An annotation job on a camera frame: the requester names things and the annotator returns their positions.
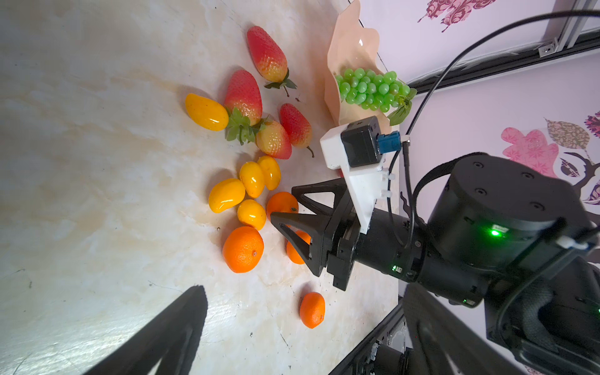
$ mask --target orange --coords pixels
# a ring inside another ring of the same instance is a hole
[[[223,257],[233,272],[241,274],[256,267],[264,249],[265,243],[258,230],[240,227],[231,232],[225,240]]]
[[[265,209],[257,201],[246,199],[238,207],[238,220],[242,224],[261,230],[266,222]]]
[[[269,199],[266,204],[266,216],[271,219],[272,212],[289,212],[292,214],[298,213],[298,201],[296,198],[286,191],[275,194]]]
[[[325,319],[325,298],[317,292],[305,295],[300,304],[300,319],[310,329],[321,324]]]
[[[303,232],[301,230],[297,230],[296,234],[298,236],[300,236],[300,238],[302,238],[304,240],[304,242],[306,242],[307,244],[310,245],[310,236],[308,235],[308,233]],[[297,265],[304,264],[304,259],[302,259],[300,254],[298,254],[298,252],[296,251],[296,248],[294,246],[292,246],[292,243],[290,241],[287,242],[286,252],[287,252],[287,256],[290,257],[290,260],[292,262],[296,263]]]

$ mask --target grape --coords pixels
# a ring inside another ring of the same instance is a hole
[[[385,96],[383,97],[383,102],[385,104],[392,104],[393,101],[394,101],[394,96],[392,94],[385,94]]]
[[[400,88],[400,94],[405,97],[409,93],[410,93],[410,87],[408,87],[408,85],[402,85],[402,87]]]
[[[356,90],[360,93],[363,93],[367,90],[367,84],[364,82],[361,82],[358,84],[358,86],[356,87]]]
[[[346,95],[346,98],[350,98],[350,99],[354,99],[356,98],[356,95],[358,94],[358,91],[356,91],[356,89],[353,87],[350,89],[350,91],[348,92],[348,95]]]
[[[377,106],[377,108],[379,108],[379,106],[382,104],[383,104],[383,100],[381,99],[381,97],[379,95],[377,95],[373,98],[373,105]]]
[[[392,72],[387,72],[383,75],[383,81],[388,85],[391,85],[396,80],[396,77],[392,74]]]
[[[350,78],[352,77],[354,77],[354,72],[352,71],[352,69],[346,69],[346,71],[344,72],[344,78],[350,80]]]
[[[392,83],[389,86],[389,93],[392,95],[396,95],[398,93],[398,90],[400,90],[400,87],[398,87],[398,85],[396,85],[395,83]]]
[[[377,91],[377,86],[375,86],[375,83],[369,83],[367,85],[367,94],[373,94]]]
[[[350,84],[348,82],[343,82],[340,84],[340,94],[346,96],[350,91]]]
[[[381,85],[379,85],[377,91],[379,91],[380,94],[385,95],[389,91],[389,85],[387,83],[382,83]]]
[[[358,79],[361,79],[365,76],[365,70],[363,68],[358,68],[354,71],[354,76]]]
[[[374,78],[372,78],[371,81],[375,83],[375,85],[379,86],[383,82],[383,76],[381,74],[378,74]]]
[[[367,98],[366,94],[358,94],[356,96],[356,98],[354,98],[354,101],[355,101],[356,104],[361,104],[362,102],[365,101],[366,98]]]

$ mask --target white marble surface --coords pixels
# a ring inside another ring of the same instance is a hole
[[[326,374],[397,301],[397,281],[360,264],[348,291],[285,255],[233,274],[220,248],[239,225],[209,189],[255,160],[194,124],[186,94],[224,98],[253,24],[285,51],[293,96],[261,88],[266,113],[290,101],[313,149],[280,163],[277,191],[336,178],[317,140],[332,126],[325,56],[346,0],[7,1],[0,5],[0,374],[79,374],[171,303],[204,285],[209,311],[193,374]],[[258,199],[265,204],[264,192]],[[326,300],[314,330],[303,292]]]

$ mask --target grape leaf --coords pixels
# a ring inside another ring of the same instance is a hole
[[[579,125],[565,121],[551,121],[548,123],[548,134],[553,141],[571,149],[585,149],[590,142],[590,135]]]
[[[596,183],[596,185],[592,189],[592,192],[591,192],[589,198],[584,200],[583,203],[587,203],[588,205],[595,205],[595,206],[600,205],[600,181]]]
[[[412,102],[410,100],[401,103],[397,110],[389,114],[389,124],[391,126],[401,124],[406,119],[406,116],[409,115],[411,107]]]
[[[410,88],[409,94],[406,96],[408,100],[412,100],[416,95],[416,89]]]
[[[563,158],[560,158],[560,160],[561,160],[560,171],[562,173],[564,173],[565,175],[567,175],[569,177],[579,177],[579,171],[573,164],[569,163],[568,161],[566,161]]]

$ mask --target strawberry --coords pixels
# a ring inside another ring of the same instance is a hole
[[[238,139],[242,145],[253,142],[262,123],[262,99],[252,74],[240,69],[231,76],[225,108],[229,114],[227,140]]]
[[[259,149],[276,159],[289,159],[292,155],[292,144],[286,130],[277,121],[266,122],[264,129],[256,134],[256,145]]]
[[[295,89],[296,85],[288,77],[290,70],[287,68],[287,59],[277,43],[266,33],[263,28],[254,26],[246,33],[248,48],[252,60],[261,76],[271,81],[265,85],[266,88],[284,88],[289,97],[286,87]]]
[[[282,105],[279,110],[279,120],[290,136],[292,146],[307,148],[314,158],[314,152],[310,149],[310,141],[313,139],[313,129],[298,108],[289,103]]]

